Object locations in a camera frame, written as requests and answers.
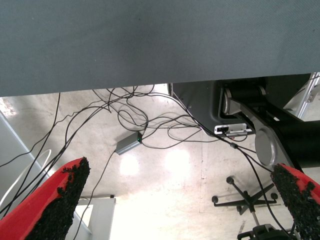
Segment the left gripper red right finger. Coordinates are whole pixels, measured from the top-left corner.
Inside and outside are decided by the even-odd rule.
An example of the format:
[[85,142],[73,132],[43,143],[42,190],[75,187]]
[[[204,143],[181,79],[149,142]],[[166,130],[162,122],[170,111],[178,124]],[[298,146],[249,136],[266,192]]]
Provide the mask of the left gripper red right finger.
[[271,173],[302,240],[320,238],[320,185],[303,172],[277,164]]

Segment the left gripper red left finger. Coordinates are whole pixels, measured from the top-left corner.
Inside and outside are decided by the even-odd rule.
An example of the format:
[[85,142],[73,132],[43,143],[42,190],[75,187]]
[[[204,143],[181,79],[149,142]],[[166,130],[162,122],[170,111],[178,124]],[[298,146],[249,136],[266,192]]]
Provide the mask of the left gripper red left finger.
[[64,240],[90,174],[86,157],[72,160],[0,221],[2,240]]

